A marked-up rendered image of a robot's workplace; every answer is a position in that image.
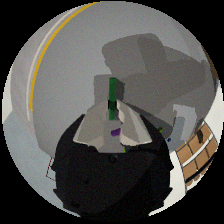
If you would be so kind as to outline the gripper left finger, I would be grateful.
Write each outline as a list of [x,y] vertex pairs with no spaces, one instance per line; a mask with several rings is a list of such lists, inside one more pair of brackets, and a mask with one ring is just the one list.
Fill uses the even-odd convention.
[[109,100],[105,100],[86,114],[82,114],[62,134],[56,147],[51,170],[56,172],[59,163],[68,155],[88,151],[88,146],[99,148],[105,143],[106,111]]

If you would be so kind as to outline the purple rod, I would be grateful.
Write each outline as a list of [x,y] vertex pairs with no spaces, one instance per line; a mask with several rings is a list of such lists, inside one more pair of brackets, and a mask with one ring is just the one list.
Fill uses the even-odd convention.
[[121,128],[111,131],[112,136],[120,135]]

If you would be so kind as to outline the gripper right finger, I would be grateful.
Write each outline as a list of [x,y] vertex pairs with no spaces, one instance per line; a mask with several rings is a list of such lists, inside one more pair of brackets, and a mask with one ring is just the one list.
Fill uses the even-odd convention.
[[120,144],[125,147],[125,152],[128,152],[132,146],[137,146],[138,151],[158,155],[167,163],[169,170],[173,170],[167,143],[158,129],[143,115],[138,114],[120,100],[115,100],[115,110],[119,112]]

